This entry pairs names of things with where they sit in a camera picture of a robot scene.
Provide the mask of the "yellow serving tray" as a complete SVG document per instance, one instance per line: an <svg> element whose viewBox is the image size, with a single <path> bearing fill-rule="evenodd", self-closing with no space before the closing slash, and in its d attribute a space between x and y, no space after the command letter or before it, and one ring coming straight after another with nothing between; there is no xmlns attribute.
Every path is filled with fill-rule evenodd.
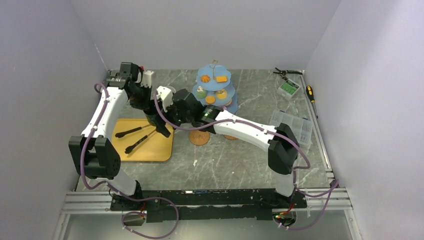
<svg viewBox="0 0 424 240"><path fill-rule="evenodd" d="M148 122L147 119L121 118L117 120L116 124L121 121ZM116 150L120 156L121 161L122 162L164 162L164 161L167 161L172 154L172 145L173 145L173 136L174 136L173 128L169 125L167 126L167 128L168 130L170 130L170 137L166 138L162 134L156 131L154 135L148 138L146 143L144 143L141 147L137 148L135 153L131 155L125 155L125 154L119 153Z"/></svg>

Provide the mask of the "woven rattan coaster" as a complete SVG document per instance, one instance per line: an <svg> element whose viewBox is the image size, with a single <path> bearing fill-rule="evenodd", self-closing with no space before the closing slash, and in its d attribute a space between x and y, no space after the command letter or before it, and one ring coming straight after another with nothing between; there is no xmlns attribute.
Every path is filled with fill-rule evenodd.
<svg viewBox="0 0 424 240"><path fill-rule="evenodd" d="M194 130L189 132L188 138L192 144L202 146L210 140L210 134L208 132Z"/></svg>
<svg viewBox="0 0 424 240"><path fill-rule="evenodd" d="M233 137L233 136L230 136L230 135L225 135L225 134L223 134L223 136L224 136L226 139L228 139L228 140L237 140L237 138L236 138L236 137Z"/></svg>

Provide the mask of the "black metal serving tongs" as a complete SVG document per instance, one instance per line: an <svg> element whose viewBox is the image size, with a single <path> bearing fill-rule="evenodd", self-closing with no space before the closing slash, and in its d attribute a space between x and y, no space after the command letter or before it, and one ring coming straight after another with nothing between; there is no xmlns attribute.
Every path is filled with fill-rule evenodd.
<svg viewBox="0 0 424 240"><path fill-rule="evenodd" d="M155 132L156 128L147 121L119 121L112 134L112 143L120 154L130 156Z"/></svg>

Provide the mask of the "green cupcake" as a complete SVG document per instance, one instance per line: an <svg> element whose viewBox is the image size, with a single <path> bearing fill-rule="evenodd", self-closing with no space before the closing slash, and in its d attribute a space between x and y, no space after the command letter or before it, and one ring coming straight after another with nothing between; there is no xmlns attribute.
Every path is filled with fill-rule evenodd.
<svg viewBox="0 0 424 240"><path fill-rule="evenodd" d="M195 90L195 97L197 99L204 99L206 98L208 95L208 91L205 90L202 86L198 86L197 89Z"/></svg>

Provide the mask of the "round brown cookie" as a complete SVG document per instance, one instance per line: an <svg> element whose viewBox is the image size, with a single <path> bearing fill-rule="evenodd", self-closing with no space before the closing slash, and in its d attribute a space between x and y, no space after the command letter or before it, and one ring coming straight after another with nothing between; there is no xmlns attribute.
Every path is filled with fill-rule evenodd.
<svg viewBox="0 0 424 240"><path fill-rule="evenodd" d="M206 96L204 100L208 105L212 105L216 102L216 98L212 95Z"/></svg>

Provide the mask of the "orange striped round cookie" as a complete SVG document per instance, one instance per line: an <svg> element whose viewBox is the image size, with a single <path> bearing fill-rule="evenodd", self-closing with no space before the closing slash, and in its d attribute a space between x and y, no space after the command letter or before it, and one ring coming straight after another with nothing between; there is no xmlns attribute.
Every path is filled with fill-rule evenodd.
<svg viewBox="0 0 424 240"><path fill-rule="evenodd" d="M202 76L200 77L200 81L201 81L202 83L208 83L208 82L210 82L210 80L211 80L211 78L210 78L208 75L202 75Z"/></svg>

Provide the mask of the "blue three-tier cake stand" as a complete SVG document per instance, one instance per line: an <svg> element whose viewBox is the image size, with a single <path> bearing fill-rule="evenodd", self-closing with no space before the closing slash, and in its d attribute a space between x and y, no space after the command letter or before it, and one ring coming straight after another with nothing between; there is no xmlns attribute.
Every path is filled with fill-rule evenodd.
<svg viewBox="0 0 424 240"><path fill-rule="evenodd" d="M200 80L200 77L203 75L208 75L210 77L210 82L203 83ZM217 83L216 77L218 76L227 76L228 81L224 83ZM232 80L231 80L232 74L227 68L223 65L219 65L217 60L213 60L212 63L207 64L206 66L200 68L197 72L196 76L196 85L192 88L191 92L195 96L195 91L198 88L198 86L202 86L205 90L207 90L207 96L214 96L216 99L216 102L212 105L221 107L224 110L229 111L230 113L234 114L238 110L238 97L236 94L236 89L233 86ZM221 89L226 89L227 91L227 98L224 100L217 99L215 92ZM205 98L198 99L204 106L209 105L205 102ZM232 99L232 103L228 106L224 106L227 102Z"/></svg>

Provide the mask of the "yellow cupcake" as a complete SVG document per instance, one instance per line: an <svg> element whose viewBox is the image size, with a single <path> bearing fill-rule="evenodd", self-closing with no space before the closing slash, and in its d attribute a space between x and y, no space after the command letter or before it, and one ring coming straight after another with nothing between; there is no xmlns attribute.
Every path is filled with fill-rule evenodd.
<svg viewBox="0 0 424 240"><path fill-rule="evenodd" d="M228 92L226 89L220 89L215 92L215 96L218 100L225 100L228 97Z"/></svg>

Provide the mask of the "square cracker biscuit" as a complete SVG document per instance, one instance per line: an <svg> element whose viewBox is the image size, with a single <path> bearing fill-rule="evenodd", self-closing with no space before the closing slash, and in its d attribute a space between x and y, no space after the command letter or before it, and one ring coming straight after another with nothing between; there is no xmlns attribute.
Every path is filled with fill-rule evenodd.
<svg viewBox="0 0 424 240"><path fill-rule="evenodd" d="M226 75L217 76L215 80L217 83L226 83L228 81L228 77Z"/></svg>

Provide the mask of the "dark green mug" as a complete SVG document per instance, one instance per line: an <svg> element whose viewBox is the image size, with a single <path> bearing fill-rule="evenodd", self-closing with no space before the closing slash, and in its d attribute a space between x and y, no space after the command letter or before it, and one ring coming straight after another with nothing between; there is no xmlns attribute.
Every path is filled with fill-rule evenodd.
<svg viewBox="0 0 424 240"><path fill-rule="evenodd" d="M157 127L161 125L162 118L157 113L152 113L152 114L145 113L145 117L151 126Z"/></svg>

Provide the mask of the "white and blue mug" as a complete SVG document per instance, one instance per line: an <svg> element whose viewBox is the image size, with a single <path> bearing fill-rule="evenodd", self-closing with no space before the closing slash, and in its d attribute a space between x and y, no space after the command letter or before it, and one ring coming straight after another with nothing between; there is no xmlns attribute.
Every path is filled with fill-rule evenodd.
<svg viewBox="0 0 424 240"><path fill-rule="evenodd" d="M175 94L177 92L177 90L172 86L166 86L166 88L169 89L170 91L172 91L173 94Z"/></svg>

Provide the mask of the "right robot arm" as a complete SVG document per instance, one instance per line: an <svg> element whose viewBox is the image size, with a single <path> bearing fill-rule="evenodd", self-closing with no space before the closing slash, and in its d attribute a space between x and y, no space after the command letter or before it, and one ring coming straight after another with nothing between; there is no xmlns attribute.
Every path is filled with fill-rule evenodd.
<svg viewBox="0 0 424 240"><path fill-rule="evenodd" d="M160 86L153 95L156 111L163 122L175 129L228 135L252 144L267 153L267 165L276 174L276 203L287 208L295 201L295 166L304 156L291 128L253 122L214 105L202 105L186 89L173 91Z"/></svg>

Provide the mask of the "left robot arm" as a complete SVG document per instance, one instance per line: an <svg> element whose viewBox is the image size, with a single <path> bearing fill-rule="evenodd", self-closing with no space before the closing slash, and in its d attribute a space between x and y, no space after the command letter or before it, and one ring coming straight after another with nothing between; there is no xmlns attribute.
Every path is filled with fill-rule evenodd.
<svg viewBox="0 0 424 240"><path fill-rule="evenodd" d="M104 184L124 196L124 204L139 209L144 196L139 183L121 169L121 158L112 144L113 132L121 109L133 99L140 107L150 104L154 72L122 62L119 72L94 85L101 97L87 127L69 139L68 147L75 169L85 187L94 190Z"/></svg>

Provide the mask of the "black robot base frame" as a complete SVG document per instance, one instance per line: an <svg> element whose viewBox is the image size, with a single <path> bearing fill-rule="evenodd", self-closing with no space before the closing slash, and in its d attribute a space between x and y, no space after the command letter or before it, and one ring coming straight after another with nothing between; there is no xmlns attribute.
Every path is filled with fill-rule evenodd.
<svg viewBox="0 0 424 240"><path fill-rule="evenodd" d="M142 190L130 199L112 194L113 212L144 211L149 223L178 220L271 220L278 210L305 209L305 197L294 191L283 196L273 188Z"/></svg>

